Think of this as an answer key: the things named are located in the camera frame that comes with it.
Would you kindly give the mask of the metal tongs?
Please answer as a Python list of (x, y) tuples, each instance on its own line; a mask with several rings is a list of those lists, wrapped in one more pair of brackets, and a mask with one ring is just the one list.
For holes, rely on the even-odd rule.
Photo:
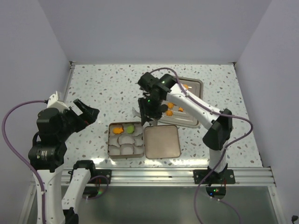
[(134, 107), (132, 108), (132, 113), (134, 116), (139, 117), (141, 119), (142, 126), (144, 126), (145, 124), (148, 124), (149, 126), (157, 126), (158, 124), (158, 121), (156, 119), (149, 118), (148, 116), (137, 111)]

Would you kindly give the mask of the orange swirl cookie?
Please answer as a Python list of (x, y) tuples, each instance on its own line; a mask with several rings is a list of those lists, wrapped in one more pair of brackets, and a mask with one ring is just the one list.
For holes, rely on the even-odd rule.
[(170, 117), (170, 116), (173, 115), (173, 111), (172, 111), (172, 110), (167, 110), (167, 111), (165, 112), (165, 115)]

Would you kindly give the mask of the orange flower cookie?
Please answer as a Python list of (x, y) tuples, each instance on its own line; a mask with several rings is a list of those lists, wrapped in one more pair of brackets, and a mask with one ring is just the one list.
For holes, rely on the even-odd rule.
[(169, 102), (169, 103), (168, 103), (168, 108), (169, 108), (169, 109), (172, 109), (173, 107), (174, 107), (174, 104), (171, 103), (171, 102)]

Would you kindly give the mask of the green round cookie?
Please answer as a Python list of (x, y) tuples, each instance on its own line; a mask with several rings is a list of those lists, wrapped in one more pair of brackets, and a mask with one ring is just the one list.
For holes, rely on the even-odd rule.
[(132, 134), (135, 131), (135, 126), (134, 125), (128, 125), (126, 129), (128, 134)]

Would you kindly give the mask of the orange animal cookie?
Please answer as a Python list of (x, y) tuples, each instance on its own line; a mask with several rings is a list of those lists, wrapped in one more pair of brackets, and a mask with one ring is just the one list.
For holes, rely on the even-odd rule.
[(124, 132), (123, 127), (115, 127), (112, 130), (113, 134), (122, 134)]

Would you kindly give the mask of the black sandwich cookie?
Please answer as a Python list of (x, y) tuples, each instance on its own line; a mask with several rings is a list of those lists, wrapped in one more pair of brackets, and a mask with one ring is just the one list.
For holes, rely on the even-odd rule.
[(166, 112), (168, 110), (168, 106), (165, 104), (162, 104), (162, 105), (160, 105), (159, 109), (161, 112)]

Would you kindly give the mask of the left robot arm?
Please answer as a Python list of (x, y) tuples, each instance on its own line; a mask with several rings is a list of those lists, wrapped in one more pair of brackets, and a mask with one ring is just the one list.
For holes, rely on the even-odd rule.
[(77, 115), (72, 108), (59, 101), (48, 103), (47, 108), (38, 113), (38, 132), (33, 137), (28, 158), (36, 171), (39, 224), (77, 224), (78, 205), (85, 186), (97, 178), (92, 160), (77, 161), (71, 171), (71, 183), (66, 194), (61, 195), (64, 155), (67, 151), (65, 142), (73, 133), (93, 124), (100, 112), (79, 99), (74, 100), (74, 104), (82, 114)]

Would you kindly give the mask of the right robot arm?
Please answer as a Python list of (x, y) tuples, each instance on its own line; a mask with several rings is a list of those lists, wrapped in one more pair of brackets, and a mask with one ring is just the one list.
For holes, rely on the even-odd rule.
[(157, 78), (146, 72), (137, 83), (144, 92), (143, 97), (138, 99), (141, 123), (160, 120), (162, 114), (168, 110), (163, 101), (185, 109), (207, 130), (202, 140), (210, 150), (209, 180), (213, 183), (223, 180), (228, 166), (224, 158), (225, 147), (233, 129), (232, 112), (205, 103), (170, 74)]

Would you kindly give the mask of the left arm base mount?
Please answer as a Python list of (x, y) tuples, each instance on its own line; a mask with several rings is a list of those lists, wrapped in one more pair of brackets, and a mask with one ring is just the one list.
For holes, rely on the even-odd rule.
[(97, 169), (94, 172), (95, 179), (92, 183), (96, 186), (107, 185), (111, 183), (112, 170), (111, 169)]

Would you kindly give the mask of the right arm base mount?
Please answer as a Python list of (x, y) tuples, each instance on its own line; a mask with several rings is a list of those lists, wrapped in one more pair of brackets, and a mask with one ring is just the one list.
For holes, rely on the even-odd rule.
[[(195, 169), (193, 170), (194, 183), (199, 184), (204, 179), (210, 170)], [(235, 175), (232, 169), (226, 169), (220, 173), (213, 172), (207, 177), (202, 184), (235, 184)]]

